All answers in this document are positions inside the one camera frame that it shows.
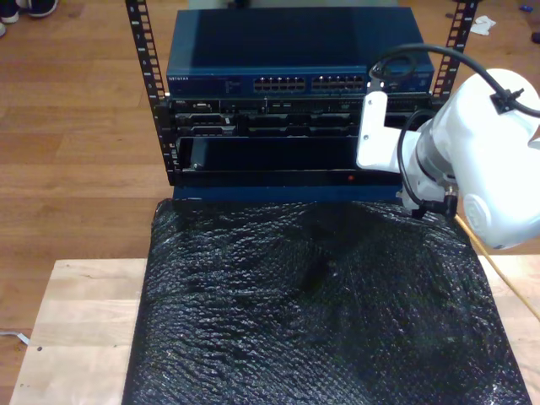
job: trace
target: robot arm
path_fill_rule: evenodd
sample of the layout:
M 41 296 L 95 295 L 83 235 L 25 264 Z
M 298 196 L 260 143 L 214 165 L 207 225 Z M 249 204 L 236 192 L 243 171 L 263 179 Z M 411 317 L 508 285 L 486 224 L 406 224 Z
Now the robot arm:
M 537 92 L 523 77 L 502 69 L 489 73 L 506 89 L 524 89 L 520 101 L 540 108 Z M 502 249 L 540 235 L 540 149 L 531 141 L 540 120 L 515 110 L 499 114 L 493 92 L 472 76 L 433 120 L 407 132 L 402 158 L 416 196 L 442 202 L 459 190 L 474 232 Z M 399 173 L 400 131 L 384 127 L 386 100 L 377 90 L 364 99 L 357 164 Z M 407 208 L 418 207 L 406 192 L 402 200 Z

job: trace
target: wooden floor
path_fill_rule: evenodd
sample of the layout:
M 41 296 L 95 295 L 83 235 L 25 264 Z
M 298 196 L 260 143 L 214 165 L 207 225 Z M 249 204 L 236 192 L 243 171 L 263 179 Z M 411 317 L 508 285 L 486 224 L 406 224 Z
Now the wooden floor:
M 162 69 L 182 0 L 149 0 Z M 407 0 L 443 44 L 449 0 Z M 480 4 L 498 24 L 467 53 L 540 89 L 540 48 L 516 4 Z M 470 74 L 462 69 L 460 80 Z M 56 259 L 146 257 L 157 202 L 171 196 L 123 0 L 62 0 L 0 40 L 0 328 L 32 332 Z M 533 241 L 509 253 L 540 253 Z M 0 403 L 24 346 L 0 339 Z

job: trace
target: wooden table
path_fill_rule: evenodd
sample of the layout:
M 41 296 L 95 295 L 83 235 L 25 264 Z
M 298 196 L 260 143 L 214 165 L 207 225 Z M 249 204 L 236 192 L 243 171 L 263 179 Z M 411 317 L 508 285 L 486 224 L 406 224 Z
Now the wooden table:
M 540 255 L 495 256 L 540 307 Z M 540 404 L 540 324 L 483 259 L 533 404 Z M 58 261 L 11 405 L 120 404 L 145 259 Z

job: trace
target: black bubble wrap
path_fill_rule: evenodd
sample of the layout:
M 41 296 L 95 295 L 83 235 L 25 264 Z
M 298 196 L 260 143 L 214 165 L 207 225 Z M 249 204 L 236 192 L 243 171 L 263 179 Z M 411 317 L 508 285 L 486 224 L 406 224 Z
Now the black bubble wrap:
M 529 403 L 454 224 L 380 203 L 159 205 L 123 405 Z

